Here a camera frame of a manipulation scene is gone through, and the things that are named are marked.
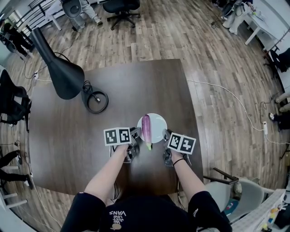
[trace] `wooden floor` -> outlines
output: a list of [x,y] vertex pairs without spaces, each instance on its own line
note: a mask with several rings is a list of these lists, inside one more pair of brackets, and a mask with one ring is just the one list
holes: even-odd
[[[87,26],[79,39],[64,54],[85,71],[108,67],[116,63],[131,63],[153,59],[179,58],[188,80],[222,85],[232,91],[245,105],[256,128],[261,129],[260,102],[268,102],[272,95],[281,91],[280,84],[264,67],[263,52],[256,39],[244,44],[251,32],[242,24],[239,35],[233,35],[222,26],[213,29],[210,23],[218,10],[206,0],[142,0],[135,18],[136,28],[121,22],[114,31],[106,17],[110,16],[102,6],[96,7],[103,19],[103,26],[87,19]],[[43,33],[55,52],[61,52],[79,35],[71,29],[66,17],[58,19],[62,31],[51,24]],[[26,61],[26,77],[44,66],[37,51],[34,58]],[[24,77],[24,63],[13,55],[7,67],[16,85],[29,88],[31,80]],[[40,71],[40,79],[49,80],[47,69]],[[46,84],[33,81],[32,86]],[[266,141],[263,132],[255,131],[238,101],[218,87],[188,82],[194,105],[200,136],[204,174],[217,167],[240,177],[259,177],[267,188],[281,188],[285,181],[285,161],[279,160],[285,145]],[[268,123],[268,138],[276,142],[289,140],[289,132],[278,132],[271,123],[268,112],[278,112],[273,102],[262,108],[262,121]],[[21,141],[22,155],[29,151],[25,123],[13,128],[0,124],[0,143]],[[15,147],[5,146],[4,153]],[[24,163],[21,173],[28,173]],[[28,204],[14,211],[39,231],[59,231],[59,225],[47,214],[36,191],[30,191],[22,183],[7,184],[10,192],[17,192]],[[48,211],[62,224],[73,196],[38,188],[39,195]]]

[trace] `black bracelet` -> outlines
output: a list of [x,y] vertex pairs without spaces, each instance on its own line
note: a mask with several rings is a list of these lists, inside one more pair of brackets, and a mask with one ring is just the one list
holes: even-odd
[[175,163],[173,164],[173,166],[174,166],[178,161],[181,161],[181,160],[185,160],[185,159],[184,159],[184,158],[181,158],[181,159],[175,161]]

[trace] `eggplant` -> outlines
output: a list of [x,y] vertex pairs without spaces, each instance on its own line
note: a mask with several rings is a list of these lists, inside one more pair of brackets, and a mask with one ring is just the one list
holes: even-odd
[[142,133],[144,137],[144,141],[146,143],[146,146],[149,150],[151,150],[152,142],[151,142],[151,123],[150,123],[150,117],[148,114],[145,114],[142,117]]

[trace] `pants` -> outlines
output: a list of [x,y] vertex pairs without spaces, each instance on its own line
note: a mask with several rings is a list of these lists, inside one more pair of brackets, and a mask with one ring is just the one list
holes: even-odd
[[25,47],[26,49],[31,49],[31,45],[26,42],[26,40],[19,34],[16,35],[13,39],[12,42],[14,43],[17,51],[21,53],[22,55],[26,55],[26,51],[22,48]]
[[[0,168],[7,166],[11,160],[13,160],[17,156],[17,151],[12,151],[8,153],[6,156],[0,159]],[[0,179],[6,181],[26,181],[26,175],[19,174],[9,174],[0,169]]]
[[242,6],[238,6],[223,23],[225,28],[229,28],[231,33],[237,34],[237,28],[244,21],[245,16],[250,12],[250,7],[244,4],[245,11]]
[[274,121],[278,122],[280,130],[290,129],[290,114],[274,115]]
[[[94,18],[97,17],[97,14],[94,11],[94,9],[91,7],[91,5],[88,4],[86,0],[80,0],[80,2],[82,5],[83,12],[85,12],[92,20],[95,20]],[[80,15],[74,18],[74,21],[77,23],[78,26],[81,26],[85,23],[85,21]]]
[[[285,100],[286,98],[290,97],[290,92],[285,92],[282,95],[280,95],[279,97],[276,98],[276,102],[280,103],[281,101]],[[280,112],[286,112],[290,110],[290,103],[284,105],[283,107],[281,107],[279,109]]]
[[226,3],[227,3],[226,0],[219,0],[218,6],[223,8]]

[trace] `dark brown table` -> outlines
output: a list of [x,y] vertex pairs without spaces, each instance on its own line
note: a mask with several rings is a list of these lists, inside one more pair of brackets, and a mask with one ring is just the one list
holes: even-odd
[[[52,83],[36,87],[32,97],[29,149],[37,186],[61,193],[83,191],[109,160],[103,130],[134,127],[146,113],[160,114],[172,131],[196,138],[190,156],[192,169],[203,178],[198,128],[189,88],[180,60],[155,60],[116,65],[85,72],[85,79],[109,96],[107,109],[89,113],[81,94],[59,98]],[[163,161],[163,142],[123,164],[117,178],[120,188],[158,195],[176,192],[174,168]]]

